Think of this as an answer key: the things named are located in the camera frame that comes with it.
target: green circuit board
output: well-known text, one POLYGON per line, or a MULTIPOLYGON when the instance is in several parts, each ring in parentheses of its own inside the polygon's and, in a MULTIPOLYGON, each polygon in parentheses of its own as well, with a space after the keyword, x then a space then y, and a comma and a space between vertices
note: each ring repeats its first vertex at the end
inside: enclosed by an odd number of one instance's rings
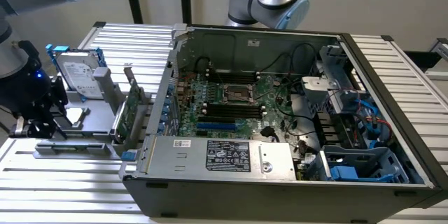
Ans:
POLYGON ((196 125, 198 117, 204 116, 201 111, 204 102, 209 104, 264 105, 266 114, 260 119, 234 118, 236 131, 206 130, 206 136, 201 135, 198 137, 256 139, 254 136, 260 136, 258 132, 264 127, 270 126, 276 130, 280 130, 281 121, 285 120, 286 124, 292 121, 292 118, 282 115, 276 109, 274 103, 277 98, 282 101, 278 105, 280 109, 292 114, 292 108, 285 106, 288 91, 281 88, 280 77, 265 75, 253 84, 232 84, 208 82, 200 74, 186 73, 181 76, 180 86, 182 93, 178 97, 181 114, 178 136, 197 137, 196 125), (248 94, 244 96, 234 95, 246 90, 250 90, 250 101, 248 94))

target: power supply label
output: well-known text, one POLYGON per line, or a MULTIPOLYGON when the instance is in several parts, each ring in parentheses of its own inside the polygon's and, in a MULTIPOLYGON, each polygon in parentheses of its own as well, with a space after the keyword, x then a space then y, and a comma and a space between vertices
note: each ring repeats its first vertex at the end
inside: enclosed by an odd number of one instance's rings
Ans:
POLYGON ((206 141, 206 170, 217 172, 250 172, 248 142, 206 141))

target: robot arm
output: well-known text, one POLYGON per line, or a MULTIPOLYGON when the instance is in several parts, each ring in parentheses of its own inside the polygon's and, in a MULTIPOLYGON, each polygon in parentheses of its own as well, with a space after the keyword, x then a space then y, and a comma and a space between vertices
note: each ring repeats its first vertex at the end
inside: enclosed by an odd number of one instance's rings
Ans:
POLYGON ((262 23, 269 28, 294 29, 309 8, 309 0, 229 0, 228 26, 262 23))
POLYGON ((34 46, 18 39, 4 18, 73 1, 0 0, 0 105, 18 119, 10 137, 50 138, 56 130, 62 134, 54 117, 66 119, 66 95, 61 78, 49 79, 34 46))

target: sticker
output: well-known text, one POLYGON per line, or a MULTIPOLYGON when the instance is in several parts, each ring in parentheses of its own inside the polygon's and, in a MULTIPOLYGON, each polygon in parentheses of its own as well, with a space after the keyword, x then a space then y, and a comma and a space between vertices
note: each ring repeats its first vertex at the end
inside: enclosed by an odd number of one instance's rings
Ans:
POLYGON ((260 41, 258 40, 248 40, 246 45, 249 47, 258 47, 260 46, 260 41))
POLYGON ((190 140, 174 140, 173 147, 190 147, 190 140))
POLYGON ((206 141, 205 168, 216 172, 249 173, 249 143, 206 141))
POLYGON ((64 68, 76 91, 86 98, 101 99, 101 90, 93 78, 90 67, 84 63, 64 62, 64 68))

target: motherboard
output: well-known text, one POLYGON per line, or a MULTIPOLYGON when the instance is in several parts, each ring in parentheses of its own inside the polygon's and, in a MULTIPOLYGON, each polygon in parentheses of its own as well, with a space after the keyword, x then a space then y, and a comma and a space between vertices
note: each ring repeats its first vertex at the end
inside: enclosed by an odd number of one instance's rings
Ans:
POLYGON ((276 75, 182 73, 177 83, 178 136, 269 140, 269 127, 286 142, 285 126, 293 125, 288 79, 276 75))

